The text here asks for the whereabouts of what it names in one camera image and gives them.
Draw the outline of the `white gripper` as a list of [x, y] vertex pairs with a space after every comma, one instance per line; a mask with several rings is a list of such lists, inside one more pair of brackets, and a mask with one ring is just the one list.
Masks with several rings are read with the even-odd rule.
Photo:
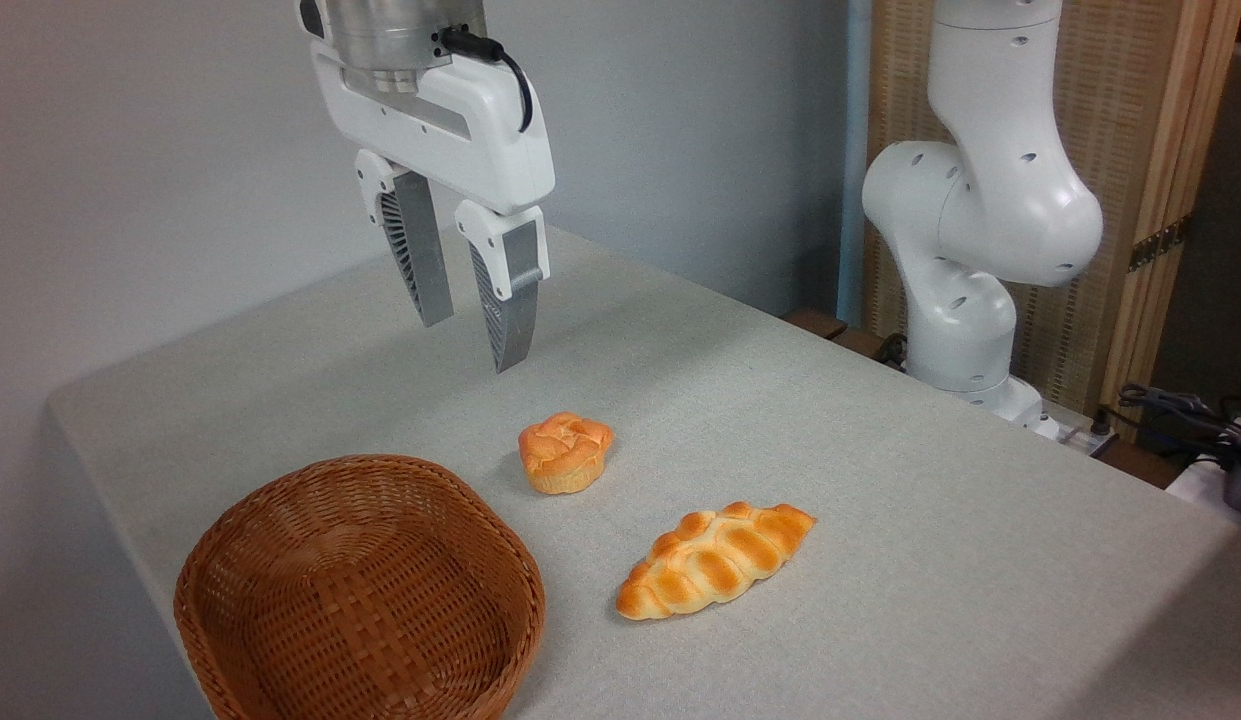
[[527, 358], [539, 283], [551, 276], [534, 206], [556, 182], [544, 119], [520, 132], [521, 94], [506, 67], [460, 56], [423, 70], [414, 91], [400, 94], [379, 91], [326, 43], [311, 41], [310, 55], [329, 117], [365, 149], [355, 159], [361, 199], [424, 326], [454, 314], [428, 179], [468, 199], [455, 223], [469, 243], [495, 370], [506, 372]]

